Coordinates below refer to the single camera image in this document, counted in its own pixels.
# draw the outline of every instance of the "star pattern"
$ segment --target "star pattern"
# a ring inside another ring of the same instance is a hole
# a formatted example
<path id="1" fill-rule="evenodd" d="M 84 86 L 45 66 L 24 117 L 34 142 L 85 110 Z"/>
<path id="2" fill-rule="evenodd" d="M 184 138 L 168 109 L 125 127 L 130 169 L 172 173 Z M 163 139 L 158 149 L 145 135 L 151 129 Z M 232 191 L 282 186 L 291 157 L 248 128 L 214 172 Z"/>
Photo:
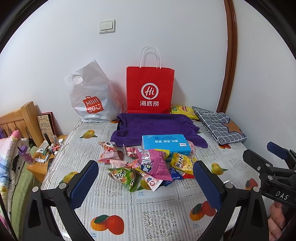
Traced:
<path id="1" fill-rule="evenodd" d="M 226 126 L 228 129 L 228 132 L 237 132 L 244 136 L 244 133 L 240 130 L 240 128 L 229 118 L 228 123 L 221 123 L 222 125 Z"/>

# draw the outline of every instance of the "yellow snack package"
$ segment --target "yellow snack package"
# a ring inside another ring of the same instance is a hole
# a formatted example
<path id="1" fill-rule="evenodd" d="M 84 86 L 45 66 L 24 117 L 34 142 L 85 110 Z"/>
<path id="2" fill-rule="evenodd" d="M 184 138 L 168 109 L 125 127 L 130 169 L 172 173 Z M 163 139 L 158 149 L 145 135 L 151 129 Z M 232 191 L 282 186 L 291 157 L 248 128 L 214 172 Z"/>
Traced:
<path id="1" fill-rule="evenodd" d="M 183 106 L 183 105 L 176 105 L 171 107 L 171 114 L 183 114 L 189 117 L 192 120 L 198 120 L 198 117 L 194 114 L 194 111 L 191 107 Z"/>
<path id="2" fill-rule="evenodd" d="M 166 159 L 170 155 L 170 150 L 164 150 L 164 149 L 155 149 L 159 151 L 163 151 L 165 154 L 163 156 L 164 159 Z"/>
<path id="3" fill-rule="evenodd" d="M 170 165 L 175 169 L 193 175 L 193 164 L 197 161 L 196 157 L 189 157 L 183 154 L 174 153 Z"/>

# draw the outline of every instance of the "light switch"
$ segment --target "light switch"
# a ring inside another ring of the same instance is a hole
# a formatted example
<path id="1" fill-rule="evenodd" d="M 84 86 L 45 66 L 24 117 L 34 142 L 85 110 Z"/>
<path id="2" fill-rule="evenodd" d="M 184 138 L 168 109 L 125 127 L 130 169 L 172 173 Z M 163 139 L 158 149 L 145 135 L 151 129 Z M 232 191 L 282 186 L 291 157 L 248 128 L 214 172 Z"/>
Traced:
<path id="1" fill-rule="evenodd" d="M 114 33 L 115 32 L 115 19 L 108 19 L 104 21 L 100 21 L 99 23 L 99 33 Z"/>
<path id="2" fill-rule="evenodd" d="M 107 22 L 106 29 L 112 29 L 112 28 L 113 28 L 113 22 Z"/>
<path id="3" fill-rule="evenodd" d="M 106 30 L 107 29 L 107 23 L 101 23 L 100 24 L 100 30 Z"/>

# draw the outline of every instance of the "snack package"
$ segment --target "snack package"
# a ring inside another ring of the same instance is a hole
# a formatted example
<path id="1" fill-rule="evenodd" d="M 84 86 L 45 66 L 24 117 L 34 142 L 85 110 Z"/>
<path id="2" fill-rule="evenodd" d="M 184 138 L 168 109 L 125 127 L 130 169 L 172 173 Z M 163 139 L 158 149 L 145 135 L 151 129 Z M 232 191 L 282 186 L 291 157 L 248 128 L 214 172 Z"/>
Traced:
<path id="1" fill-rule="evenodd" d="M 124 147 L 124 151 L 128 157 L 138 157 L 135 147 Z"/>
<path id="2" fill-rule="evenodd" d="M 154 178 L 153 176 L 144 173 L 139 172 L 139 174 L 144 178 L 144 180 L 148 183 L 149 187 L 152 191 L 155 191 L 162 183 L 161 179 Z"/>
<path id="3" fill-rule="evenodd" d="M 164 152 L 164 156 L 163 156 L 164 159 L 166 159 L 170 155 L 170 150 L 164 150 L 164 149 L 155 149 L 155 150 Z"/>
<path id="4" fill-rule="evenodd" d="M 183 105 L 176 105 L 171 107 L 171 114 L 183 114 L 189 117 L 192 120 L 198 120 L 198 117 L 194 114 L 194 111 L 191 107 L 183 106 Z"/>
<path id="5" fill-rule="evenodd" d="M 146 172 L 157 179 L 172 181 L 168 167 L 163 159 L 164 152 L 154 149 L 142 150 L 138 148 L 136 149 L 136 152 L 140 164 L 136 170 Z"/>
<path id="6" fill-rule="evenodd" d="M 184 179 L 187 179 L 187 178 L 195 178 L 194 175 L 190 175 L 186 172 L 183 172 L 183 171 L 180 171 L 180 170 L 176 170 L 176 172 L 178 172 Z"/>
<path id="7" fill-rule="evenodd" d="M 191 141 L 187 141 L 190 148 L 191 148 L 191 152 L 189 154 L 190 157 L 195 157 L 195 147 L 194 147 L 194 144 L 191 142 Z"/>
<path id="8" fill-rule="evenodd" d="M 130 192 L 136 187 L 136 173 L 131 167 L 108 168 L 112 179 L 120 181 Z"/>
<path id="9" fill-rule="evenodd" d="M 127 166 L 132 167 L 132 169 L 135 169 L 136 167 L 140 167 L 140 164 L 138 162 L 138 159 L 136 159 L 128 163 Z"/>
<path id="10" fill-rule="evenodd" d="M 174 153 L 170 165 L 178 170 L 193 175 L 193 164 L 197 161 L 196 157 L 189 157 L 179 153 Z"/>
<path id="11" fill-rule="evenodd" d="M 99 142 L 99 145 L 104 148 L 104 153 L 101 155 L 101 158 L 98 160 L 98 162 L 110 163 L 110 159 L 120 160 L 115 142 Z"/>
<path id="12" fill-rule="evenodd" d="M 110 163 L 112 164 L 112 168 L 119 168 L 119 167 L 125 167 L 126 166 L 126 161 L 122 161 L 122 160 L 110 159 Z"/>
<path id="13" fill-rule="evenodd" d="M 137 151 L 135 147 L 124 147 L 124 151 L 128 157 L 138 157 Z M 164 152 L 164 159 L 166 159 L 170 155 L 169 150 L 163 150 L 163 149 L 155 149 L 158 151 L 163 151 Z"/>
<path id="14" fill-rule="evenodd" d="M 174 180 L 183 180 L 183 179 L 184 179 L 184 178 L 180 175 L 180 173 L 178 173 L 178 172 L 175 170 L 175 168 L 171 167 L 171 168 L 169 169 L 169 171 L 170 171 L 170 175 L 171 175 L 173 181 L 174 181 Z M 161 183 L 161 185 L 163 185 L 163 186 L 166 187 L 167 185 L 171 184 L 173 181 L 163 181 L 163 182 Z"/>

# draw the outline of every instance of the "blue tissue pack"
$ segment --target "blue tissue pack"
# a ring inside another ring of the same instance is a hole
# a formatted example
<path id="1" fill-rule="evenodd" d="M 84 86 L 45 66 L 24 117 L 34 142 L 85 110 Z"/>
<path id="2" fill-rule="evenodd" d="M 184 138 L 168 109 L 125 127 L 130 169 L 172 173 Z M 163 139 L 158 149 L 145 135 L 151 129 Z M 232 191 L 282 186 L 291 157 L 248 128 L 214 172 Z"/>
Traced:
<path id="1" fill-rule="evenodd" d="M 164 149 L 169 150 L 172 158 L 175 152 L 188 156 L 191 148 L 185 139 L 184 135 L 146 135 L 142 136 L 143 149 Z"/>

